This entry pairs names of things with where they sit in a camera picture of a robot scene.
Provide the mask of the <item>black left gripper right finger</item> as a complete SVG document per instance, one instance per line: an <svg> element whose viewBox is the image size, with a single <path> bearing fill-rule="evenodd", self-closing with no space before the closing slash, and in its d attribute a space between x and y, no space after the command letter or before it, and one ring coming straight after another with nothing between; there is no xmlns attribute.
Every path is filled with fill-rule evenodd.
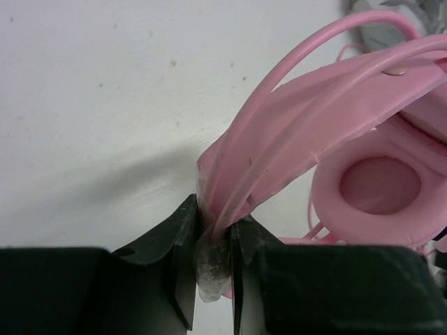
<svg viewBox="0 0 447 335"><path fill-rule="evenodd" d="M446 300L410 249L286 245L253 218L230 248L236 334L446 333Z"/></svg>

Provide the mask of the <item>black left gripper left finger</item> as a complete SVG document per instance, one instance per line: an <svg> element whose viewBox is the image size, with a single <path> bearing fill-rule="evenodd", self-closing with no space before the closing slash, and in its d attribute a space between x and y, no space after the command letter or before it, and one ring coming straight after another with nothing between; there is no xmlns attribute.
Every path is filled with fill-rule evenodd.
<svg viewBox="0 0 447 335"><path fill-rule="evenodd" d="M195 195L131 243L1 249L2 334L186 334L193 327Z"/></svg>

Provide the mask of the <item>pink headphones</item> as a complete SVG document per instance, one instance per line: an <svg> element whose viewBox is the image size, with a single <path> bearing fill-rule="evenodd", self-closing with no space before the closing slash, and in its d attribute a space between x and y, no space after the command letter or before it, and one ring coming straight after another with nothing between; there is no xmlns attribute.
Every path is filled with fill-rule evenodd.
<svg viewBox="0 0 447 335"><path fill-rule="evenodd" d="M404 41L285 76L331 38L385 22ZM302 41L261 81L197 162L200 298L231 295L227 229L313 170L303 242L446 251L446 36L403 15L355 13Z"/></svg>

